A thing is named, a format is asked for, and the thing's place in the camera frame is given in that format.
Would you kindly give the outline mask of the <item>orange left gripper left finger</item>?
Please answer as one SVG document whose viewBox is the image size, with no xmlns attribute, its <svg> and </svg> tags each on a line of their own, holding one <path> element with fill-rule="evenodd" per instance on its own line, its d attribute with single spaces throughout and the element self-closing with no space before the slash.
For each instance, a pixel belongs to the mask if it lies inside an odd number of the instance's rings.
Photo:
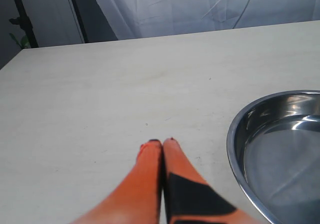
<svg viewBox="0 0 320 224">
<path fill-rule="evenodd" d="M 140 146 L 136 162 L 123 181 L 74 224 L 158 224 L 161 208 L 162 144 Z"/>
</svg>

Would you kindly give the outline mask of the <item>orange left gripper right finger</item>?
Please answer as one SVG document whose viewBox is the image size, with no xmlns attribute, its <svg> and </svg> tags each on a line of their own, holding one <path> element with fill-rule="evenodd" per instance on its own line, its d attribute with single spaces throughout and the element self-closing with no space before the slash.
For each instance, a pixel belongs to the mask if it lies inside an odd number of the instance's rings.
<svg viewBox="0 0 320 224">
<path fill-rule="evenodd" d="M 168 224 L 259 224 L 207 183 L 174 138 L 163 143 L 163 186 Z"/>
</svg>

